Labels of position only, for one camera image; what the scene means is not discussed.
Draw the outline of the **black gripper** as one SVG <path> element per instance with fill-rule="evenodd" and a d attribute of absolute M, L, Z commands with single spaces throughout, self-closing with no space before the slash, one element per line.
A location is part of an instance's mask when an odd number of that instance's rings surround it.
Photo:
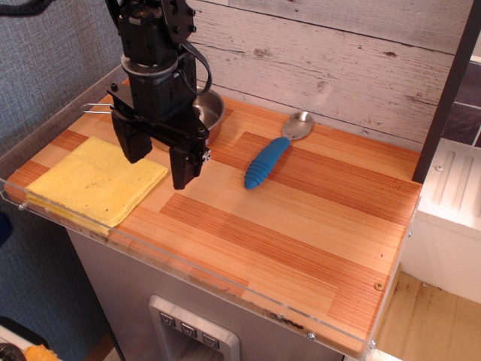
<path fill-rule="evenodd" d="M 128 84 L 112 86 L 112 121 L 123 154 L 130 163 L 152 149 L 151 139 L 167 144 L 174 189 L 183 190 L 201 173 L 209 137 L 193 111 L 196 91 L 195 57 L 171 52 L 161 65 L 137 64 L 121 57 Z M 177 145 L 185 144 L 187 150 Z"/>

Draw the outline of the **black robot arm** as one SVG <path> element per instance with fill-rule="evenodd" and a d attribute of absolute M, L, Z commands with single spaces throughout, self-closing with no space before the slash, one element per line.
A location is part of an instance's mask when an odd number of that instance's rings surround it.
<path fill-rule="evenodd" d="M 207 127 L 194 111 L 196 64 L 204 56 L 189 43 L 195 10 L 185 1 L 108 1 L 122 41 L 121 63 L 129 83 L 110 85 L 111 118 L 131 163 L 143 159 L 157 140 L 169 148 L 174 188 L 182 190 L 201 173 L 209 155 Z"/>

